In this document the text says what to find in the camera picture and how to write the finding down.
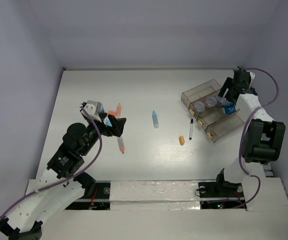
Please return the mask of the blue paint jar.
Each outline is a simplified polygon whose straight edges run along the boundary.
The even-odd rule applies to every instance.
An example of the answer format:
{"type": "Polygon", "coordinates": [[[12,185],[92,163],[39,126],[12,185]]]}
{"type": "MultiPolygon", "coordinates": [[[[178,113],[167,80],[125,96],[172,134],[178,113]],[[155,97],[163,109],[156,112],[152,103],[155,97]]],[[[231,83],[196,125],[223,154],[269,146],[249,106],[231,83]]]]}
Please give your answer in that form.
{"type": "Polygon", "coordinates": [[[105,110],[104,110],[104,107],[103,107],[102,103],[101,102],[97,102],[97,113],[98,113],[98,115],[101,114],[101,113],[104,113],[104,112],[105,112],[105,110]]]}
{"type": "Polygon", "coordinates": [[[235,108],[234,103],[229,102],[225,98],[221,101],[221,106],[222,106],[223,112],[226,115],[230,115],[230,114],[233,114],[236,112],[236,108],[235,108]]]}

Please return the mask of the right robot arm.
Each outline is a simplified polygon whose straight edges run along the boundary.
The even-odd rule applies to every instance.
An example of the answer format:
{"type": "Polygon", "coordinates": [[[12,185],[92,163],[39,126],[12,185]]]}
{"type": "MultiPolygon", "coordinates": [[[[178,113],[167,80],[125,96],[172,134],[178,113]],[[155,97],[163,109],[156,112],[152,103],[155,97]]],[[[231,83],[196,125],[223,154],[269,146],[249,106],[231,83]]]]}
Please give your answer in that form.
{"type": "Polygon", "coordinates": [[[251,176],[250,163],[266,165],[279,158],[285,133],[285,124],[275,121],[264,109],[258,94],[251,86],[253,70],[236,69],[233,77],[226,79],[219,96],[233,103],[245,121],[237,159],[221,170],[216,177],[214,190],[225,196],[237,190],[247,176],[251,176]]]}

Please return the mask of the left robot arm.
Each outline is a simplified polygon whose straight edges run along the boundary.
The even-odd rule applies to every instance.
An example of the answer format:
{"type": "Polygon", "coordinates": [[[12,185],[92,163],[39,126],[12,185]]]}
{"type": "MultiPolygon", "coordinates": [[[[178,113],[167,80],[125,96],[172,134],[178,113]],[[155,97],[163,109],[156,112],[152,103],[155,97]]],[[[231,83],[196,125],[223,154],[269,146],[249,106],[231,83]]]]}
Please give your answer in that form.
{"type": "Polygon", "coordinates": [[[84,159],[103,136],[120,137],[125,118],[108,116],[111,125],[98,120],[71,124],[63,142],[47,163],[35,190],[17,200],[0,216],[0,232],[10,240],[39,240],[44,227],[75,200],[94,193],[96,181],[83,167],[84,159]]]}

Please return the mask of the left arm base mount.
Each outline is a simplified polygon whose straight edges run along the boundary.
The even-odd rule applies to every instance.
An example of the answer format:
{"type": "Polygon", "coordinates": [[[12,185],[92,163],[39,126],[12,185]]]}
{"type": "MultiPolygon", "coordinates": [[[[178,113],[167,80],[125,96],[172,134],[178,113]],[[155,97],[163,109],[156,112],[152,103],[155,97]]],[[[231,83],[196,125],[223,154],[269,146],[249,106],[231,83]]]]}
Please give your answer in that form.
{"type": "Polygon", "coordinates": [[[65,210],[93,210],[105,211],[110,209],[110,181],[99,181],[91,195],[77,199],[71,203],[65,210]]]}

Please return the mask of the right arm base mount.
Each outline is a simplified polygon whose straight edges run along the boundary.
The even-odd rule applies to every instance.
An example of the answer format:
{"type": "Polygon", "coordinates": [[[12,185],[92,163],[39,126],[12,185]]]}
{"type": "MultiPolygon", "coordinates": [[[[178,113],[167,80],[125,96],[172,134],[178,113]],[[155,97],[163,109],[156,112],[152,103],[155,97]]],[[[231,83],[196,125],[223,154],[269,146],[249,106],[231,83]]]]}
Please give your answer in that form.
{"type": "Polygon", "coordinates": [[[246,205],[241,206],[245,197],[240,183],[202,181],[194,194],[199,197],[202,210],[246,209],[246,205]]]}

